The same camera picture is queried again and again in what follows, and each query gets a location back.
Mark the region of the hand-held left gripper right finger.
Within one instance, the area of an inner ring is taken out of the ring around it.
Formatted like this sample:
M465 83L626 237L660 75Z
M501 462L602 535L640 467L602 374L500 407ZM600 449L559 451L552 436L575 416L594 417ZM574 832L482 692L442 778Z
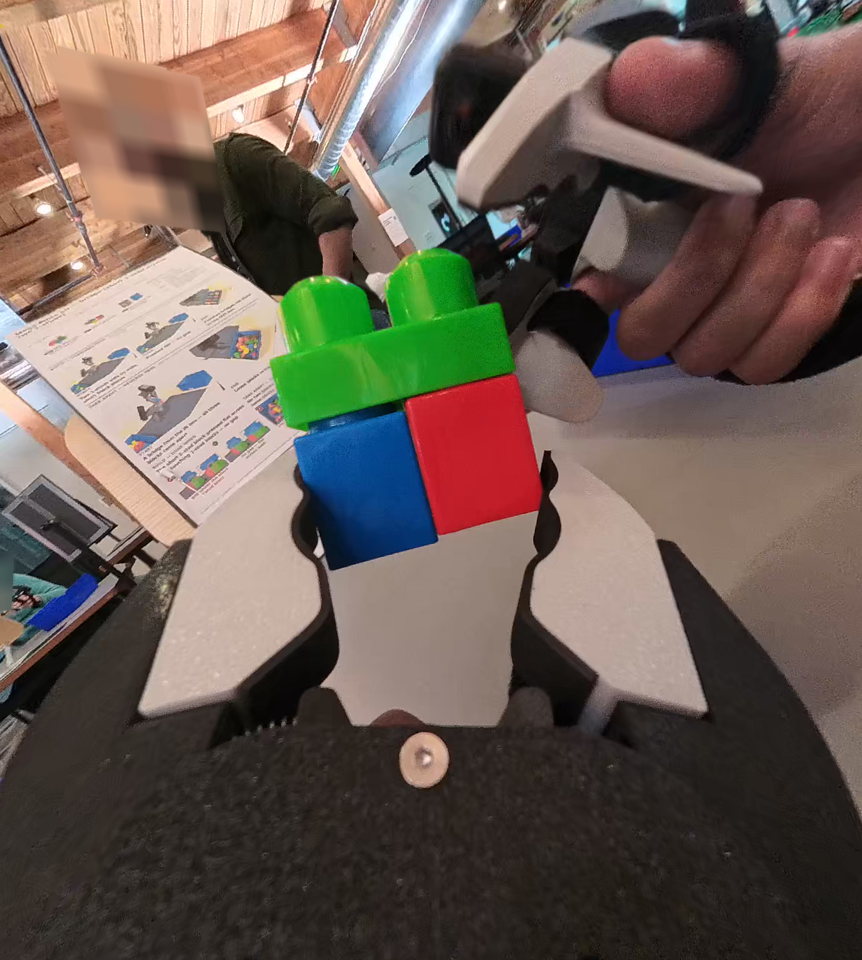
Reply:
M611 719L620 704L708 711L651 527L586 468L547 450L512 625L512 676L554 719Z

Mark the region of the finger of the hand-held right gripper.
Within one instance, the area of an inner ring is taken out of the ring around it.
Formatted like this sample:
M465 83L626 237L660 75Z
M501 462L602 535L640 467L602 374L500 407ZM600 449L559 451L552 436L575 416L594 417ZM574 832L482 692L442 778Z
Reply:
M613 186L644 202L691 191L756 198L760 179L614 119L605 86L614 54L568 38L530 66L457 163L457 196L477 211L571 184Z
M604 392L577 351L557 334L526 335L526 410L582 425L598 414Z

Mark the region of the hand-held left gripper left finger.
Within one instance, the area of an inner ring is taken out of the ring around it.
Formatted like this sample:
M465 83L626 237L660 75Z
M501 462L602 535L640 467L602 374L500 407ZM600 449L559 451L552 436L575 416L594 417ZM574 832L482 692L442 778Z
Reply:
M338 637L317 525L295 463L237 488L190 541L138 710L233 705L277 719L333 670Z

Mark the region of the red mega block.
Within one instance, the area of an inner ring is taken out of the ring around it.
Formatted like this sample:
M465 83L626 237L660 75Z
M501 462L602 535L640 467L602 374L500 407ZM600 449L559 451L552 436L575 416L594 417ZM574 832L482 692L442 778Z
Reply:
M514 373L407 399L437 534L536 512L542 484Z

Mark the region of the green mega block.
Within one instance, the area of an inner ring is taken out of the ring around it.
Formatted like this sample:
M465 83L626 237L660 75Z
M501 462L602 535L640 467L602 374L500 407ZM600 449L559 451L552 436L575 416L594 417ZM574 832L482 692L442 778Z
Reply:
M269 365L286 424L313 424L514 371L501 307L480 304L466 258L430 248L389 275L390 325L376 329L365 291L328 275L280 301L288 350Z

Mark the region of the blue mega block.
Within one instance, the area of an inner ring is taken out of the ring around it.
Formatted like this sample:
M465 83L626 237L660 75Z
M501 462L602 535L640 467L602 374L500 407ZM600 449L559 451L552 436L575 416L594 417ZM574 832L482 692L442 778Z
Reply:
M294 450L329 570L437 542L399 407L383 404L315 421L295 439Z

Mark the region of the person's right hand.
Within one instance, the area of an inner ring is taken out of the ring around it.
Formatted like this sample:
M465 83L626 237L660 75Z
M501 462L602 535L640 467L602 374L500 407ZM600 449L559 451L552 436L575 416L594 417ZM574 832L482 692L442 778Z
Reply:
M588 271L572 287L617 311L624 354L696 378L797 378L862 280L862 21L777 46L773 95L734 163L759 198L707 197L672 261L639 287Z

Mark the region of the printed instruction sheet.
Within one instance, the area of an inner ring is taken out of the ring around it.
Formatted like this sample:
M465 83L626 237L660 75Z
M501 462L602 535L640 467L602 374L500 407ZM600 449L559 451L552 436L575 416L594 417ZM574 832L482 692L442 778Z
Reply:
M299 435L270 368L279 302L183 246L9 342L195 525Z

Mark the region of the silver ventilation duct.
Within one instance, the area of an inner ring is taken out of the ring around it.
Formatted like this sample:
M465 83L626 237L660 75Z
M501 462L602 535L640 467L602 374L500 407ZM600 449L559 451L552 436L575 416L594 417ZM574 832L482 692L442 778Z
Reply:
M353 135L382 161L429 93L442 57L484 1L378 1L324 123L313 172L327 180Z

